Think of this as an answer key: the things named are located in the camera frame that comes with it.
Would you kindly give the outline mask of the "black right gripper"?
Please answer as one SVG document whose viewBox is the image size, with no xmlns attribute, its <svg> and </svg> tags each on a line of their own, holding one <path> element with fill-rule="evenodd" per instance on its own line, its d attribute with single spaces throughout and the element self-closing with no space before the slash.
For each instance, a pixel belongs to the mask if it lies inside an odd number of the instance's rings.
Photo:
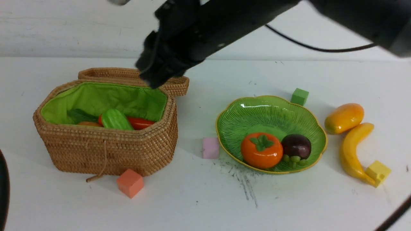
<svg viewBox="0 0 411 231">
<path fill-rule="evenodd" d="M 181 77 L 225 47 L 217 26 L 225 16 L 225 1 L 167 0 L 156 11 L 159 27 L 144 41 L 135 66 L 152 89 Z"/>
</svg>

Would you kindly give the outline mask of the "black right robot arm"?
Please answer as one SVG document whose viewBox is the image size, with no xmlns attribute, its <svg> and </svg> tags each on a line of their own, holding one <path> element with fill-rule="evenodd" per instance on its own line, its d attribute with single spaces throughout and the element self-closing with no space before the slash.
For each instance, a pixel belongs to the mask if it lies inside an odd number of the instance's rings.
<svg viewBox="0 0 411 231">
<path fill-rule="evenodd" d="M 164 85 L 207 57 L 299 3 L 298 0 L 168 0 L 156 11 L 157 31 L 144 41 L 135 66 L 150 88 Z M 371 41 L 336 53 L 381 47 L 410 57 L 409 0 L 311 0 L 323 16 Z"/>
</svg>

